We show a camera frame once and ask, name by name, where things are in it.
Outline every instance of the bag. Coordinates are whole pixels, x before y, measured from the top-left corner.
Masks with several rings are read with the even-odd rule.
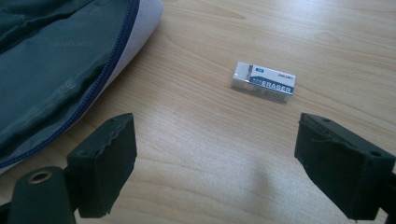
[[[0,0],[0,174],[76,123],[162,13],[161,0]]]

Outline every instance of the metal screw hole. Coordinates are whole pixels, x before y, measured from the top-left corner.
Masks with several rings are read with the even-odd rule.
[[[51,171],[40,171],[38,173],[35,173],[34,175],[31,175],[28,179],[28,182],[30,184],[39,184],[41,182],[44,182],[52,176]]]

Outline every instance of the zipper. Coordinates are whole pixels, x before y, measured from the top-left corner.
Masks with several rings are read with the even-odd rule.
[[[13,158],[9,161],[5,161],[0,163],[0,169],[6,168],[9,165],[12,165],[16,162],[22,161],[33,154],[37,153],[40,149],[48,146],[51,142],[61,136],[66,130],[68,130],[73,124],[75,124],[84,113],[90,108],[93,104],[94,100],[102,91],[103,87],[107,83],[111,74],[116,67],[123,50],[128,42],[129,36],[134,28],[134,22],[137,17],[137,12],[139,10],[140,0],[130,0],[128,4],[128,8],[126,11],[125,19],[122,22],[121,30],[119,35],[117,36],[116,44],[114,45],[113,50],[111,51],[110,57],[108,58],[105,67],[103,68],[99,77],[93,83],[93,86],[90,92],[85,97],[82,104],[78,107],[76,112],[72,115],[72,117],[55,133],[53,133],[47,140],[40,143],[38,146],[30,149],[29,151],[21,154],[20,156]]]

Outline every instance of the tabletop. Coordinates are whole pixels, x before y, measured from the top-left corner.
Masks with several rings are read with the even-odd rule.
[[[0,175],[0,203],[19,177],[65,167],[105,120],[132,112],[134,171],[109,215],[76,213],[78,223],[355,223],[294,158],[298,120],[332,119],[396,155],[394,1],[163,4],[156,31],[88,113]],[[294,95],[280,104],[232,89],[237,62],[295,75]]]

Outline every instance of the black clamp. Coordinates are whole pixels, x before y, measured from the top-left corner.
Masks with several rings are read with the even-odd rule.
[[[348,217],[374,220],[381,207],[396,223],[395,157],[341,125],[302,114],[294,156]]]
[[[102,217],[134,169],[134,118],[107,120],[67,156],[67,167],[45,167],[20,178],[12,202],[0,206],[0,223],[76,223]]]

